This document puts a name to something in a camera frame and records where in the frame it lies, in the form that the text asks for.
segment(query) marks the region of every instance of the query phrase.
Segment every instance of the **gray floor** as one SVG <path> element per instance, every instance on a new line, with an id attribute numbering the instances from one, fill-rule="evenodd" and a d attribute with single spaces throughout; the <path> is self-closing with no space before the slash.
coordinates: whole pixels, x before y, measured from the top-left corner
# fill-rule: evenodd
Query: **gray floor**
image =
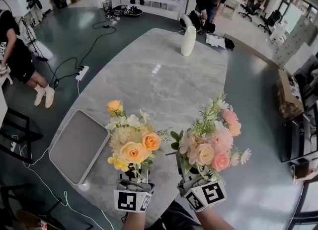
<path id="1" fill-rule="evenodd" d="M 53 70 L 63 60 L 78 57 L 79 60 L 88 52 L 98 35 L 107 33 L 108 29 L 92 29 L 97 21 L 105 20 L 103 11 L 95 8 L 69 8 L 49 15 L 35 32 L 40 41 L 47 45 L 56 55 L 49 62 Z M 117 32 L 99 39 L 91 54 L 85 59 L 90 72 L 80 83 L 80 91 L 92 80 L 95 74 L 117 53 L 134 39 L 151 28 L 157 27 L 170 31 L 179 31 L 179 22 L 157 15 L 144 13 L 138 18 L 122 17 L 114 24 Z M 197 40 L 205 42 L 204 36 Z M 298 199 L 300 185 L 293 185 L 289 167 L 280 163 L 279 151 L 284 142 L 281 132 L 284 120 L 277 112 L 276 90 L 274 83 L 277 72 L 260 59 L 247 54 L 236 47 L 233 52 L 220 51 L 229 58 L 225 93 L 227 102 L 235 108 L 242 123 L 242 135 L 235 139 L 235 145 L 242 150 L 250 148 L 252 158 L 246 165 L 230 168 L 222 173 L 227 182 L 227 201 L 216 207 L 227 221 L 236 229 L 281 230 L 289 218 Z M 74 61 L 67 62 L 57 72 L 58 77 L 74 73 Z M 50 80 L 50 73 L 45 63 L 34 62 L 38 70 Z M 14 81 L 4 89 L 9 107 L 28 115 L 33 119 L 32 129 L 41 131 L 44 139 L 34 142 L 33 158 L 39 158 L 49 146 L 64 115 L 78 96 L 77 81 L 68 77 L 60 81 L 56 89 L 55 101 L 50 109 L 42 103 L 33 105 L 35 91 L 26 85 Z M 45 206 L 23 205 L 29 210 L 45 212 L 54 204 L 55 199 L 39 178 L 25 169 L 21 161 L 0 152 L 0 183 L 11 186 L 33 183 L 30 190 L 19 193 L 45 201 Z M 68 192 L 70 205 L 82 213 L 93 217 L 105 230 L 110 229 L 100 210 L 82 198 L 59 174 L 45 154 L 32 167 L 52 189 L 53 193 L 63 199 L 63 192 Z M 59 205 L 52 213 L 66 229 L 86 229 L 93 223 L 70 209 Z M 119 220 L 109 218 L 120 229 Z"/>

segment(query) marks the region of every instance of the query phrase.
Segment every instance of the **gray tray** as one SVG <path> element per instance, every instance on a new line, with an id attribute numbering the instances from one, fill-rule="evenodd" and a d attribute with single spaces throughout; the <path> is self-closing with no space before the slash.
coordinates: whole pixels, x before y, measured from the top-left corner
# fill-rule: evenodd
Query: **gray tray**
<path id="1" fill-rule="evenodd" d="M 109 131 L 82 110 L 76 110 L 57 140 L 49 158 L 72 184 L 84 182 L 110 137 Z"/>

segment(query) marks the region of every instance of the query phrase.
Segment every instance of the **floor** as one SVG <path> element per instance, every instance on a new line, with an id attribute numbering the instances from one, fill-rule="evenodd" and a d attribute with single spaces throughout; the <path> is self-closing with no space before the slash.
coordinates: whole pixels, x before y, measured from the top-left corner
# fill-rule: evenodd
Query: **floor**
<path id="1" fill-rule="evenodd" d="M 129 0 L 122 0 L 121 2 L 120 0 L 112 1 L 113 7 L 120 4 L 131 5 Z M 136 5 L 143 9 L 143 6 L 140 6 L 138 1 L 136 1 Z M 97 2 L 96 0 L 80 0 L 77 3 L 69 5 L 69 7 L 86 6 L 97 6 Z M 146 0 L 145 6 L 150 6 L 150 2 Z M 169 14 L 165 13 L 165 4 L 162 4 L 161 8 L 160 3 L 152 3 L 152 6 L 157 7 L 155 12 L 152 10 L 154 14 L 173 18 L 170 17 Z M 189 13 L 191 10 L 194 10 L 195 6 L 196 0 L 189 0 L 187 13 Z M 231 20 L 231 12 L 232 10 L 226 7 L 222 15 L 216 19 L 215 34 L 232 39 L 236 43 L 244 46 L 247 51 L 253 53 L 264 61 L 270 62 L 277 50 L 277 46 L 273 45 L 269 40 L 268 32 L 264 33 L 262 28 L 257 27 L 259 24 L 264 24 L 263 20 L 255 15 L 252 17 L 253 21 L 250 22 L 247 17 L 243 18 L 242 14 L 238 13 L 233 17 L 233 20 Z M 245 10 L 240 7 L 239 12 L 245 12 Z"/>
<path id="2" fill-rule="evenodd" d="M 52 70 L 70 57 L 81 60 L 97 36 L 107 32 L 107 29 L 91 28 L 95 22 L 103 20 L 103 11 L 93 7 L 57 10 L 45 18 L 35 28 L 35 33 L 56 56 L 49 61 Z M 170 31 L 180 30 L 178 21 L 148 13 L 138 18 L 122 17 L 120 21 L 111 24 L 117 28 L 116 33 L 100 38 L 84 61 L 89 64 L 92 72 L 87 73 L 80 83 L 80 91 L 117 53 L 149 29 L 158 27 Z M 197 40 L 204 43 L 205 37 L 198 36 Z M 281 230 L 289 223 L 300 194 L 301 183 L 293 185 L 288 165 L 280 162 L 279 154 L 284 141 L 280 129 L 284 119 L 277 112 L 277 93 L 274 86 L 277 71 L 239 46 L 232 52 L 216 50 L 229 60 L 224 90 L 227 102 L 233 105 L 242 123 L 242 135 L 236 138 L 236 145 L 241 150 L 250 148 L 252 158 L 248 164 L 229 168 L 222 173 L 225 181 L 231 185 L 226 185 L 227 201 L 218 205 L 215 210 L 238 230 Z M 58 70 L 57 77 L 73 74 L 74 64 L 74 61 L 64 63 Z M 35 61 L 34 65 L 47 80 L 51 79 L 52 74 L 46 63 Z M 61 120 L 77 98 L 77 82 L 74 77 L 60 80 L 50 109 L 46 109 L 44 104 L 35 107 L 35 91 L 16 80 L 13 85 L 7 84 L 4 95 L 8 106 L 32 118 L 32 130 L 44 135 L 43 140 L 32 145 L 32 156 L 38 159 L 49 146 Z M 63 192 L 66 190 L 72 208 L 93 217 L 105 230 L 110 229 L 100 210 L 70 187 L 51 164 L 47 153 L 31 168 L 55 196 L 64 202 Z M 23 204 L 26 209 L 43 213 L 55 203 L 50 191 L 34 172 L 24 168 L 21 161 L 0 152 L 0 185 L 23 183 L 33 183 L 34 188 L 21 190 L 20 195 L 36 197 L 46 203 L 41 207 Z M 93 225 L 89 219 L 62 205 L 52 212 L 52 216 L 66 229 L 84 230 L 90 224 Z M 120 220 L 112 217 L 109 219 L 116 230 L 121 228 Z"/>

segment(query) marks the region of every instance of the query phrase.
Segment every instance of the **flower bouquet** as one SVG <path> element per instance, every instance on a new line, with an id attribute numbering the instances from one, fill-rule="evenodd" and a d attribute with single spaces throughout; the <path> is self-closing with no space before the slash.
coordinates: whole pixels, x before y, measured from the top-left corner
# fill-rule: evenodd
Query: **flower bouquet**
<path id="1" fill-rule="evenodd" d="M 150 115 L 141 109 L 140 117 L 127 117 L 119 100 L 108 102 L 107 110 L 112 117 L 106 128 L 111 132 L 109 145 L 113 152 L 108 163 L 136 178 L 138 183 L 145 182 L 142 170 L 148 170 L 156 152 L 163 151 L 160 144 L 169 141 L 167 130 L 155 131 L 149 123 Z"/>
<path id="2" fill-rule="evenodd" d="M 221 170 L 239 162 L 244 164 L 251 156 L 249 149 L 241 152 L 233 147 L 233 138 L 240 135 L 241 124 L 224 99 L 221 95 L 215 101 L 210 100 L 186 132 L 179 135 L 171 132 L 176 140 L 171 147 L 178 150 L 185 173 L 199 173 L 207 181 L 221 180 Z"/>

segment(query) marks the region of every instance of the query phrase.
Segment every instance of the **black shorts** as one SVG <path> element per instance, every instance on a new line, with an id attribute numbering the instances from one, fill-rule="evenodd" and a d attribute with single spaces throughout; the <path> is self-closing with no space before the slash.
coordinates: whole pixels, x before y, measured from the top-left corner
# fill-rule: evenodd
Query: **black shorts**
<path id="1" fill-rule="evenodd" d="M 25 45 L 22 47 L 15 46 L 13 53 L 7 62 L 11 69 L 10 75 L 16 77 L 19 81 L 26 83 L 35 71 L 35 67 L 31 60 L 31 54 Z"/>

